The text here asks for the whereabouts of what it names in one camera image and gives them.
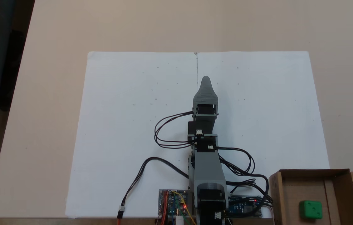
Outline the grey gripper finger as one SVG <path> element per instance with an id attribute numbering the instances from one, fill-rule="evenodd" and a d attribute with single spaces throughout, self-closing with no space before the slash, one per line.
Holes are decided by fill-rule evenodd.
<path id="1" fill-rule="evenodd" d="M 202 78 L 200 87 L 193 98 L 193 104 L 218 104 L 218 96 L 208 76 Z"/>

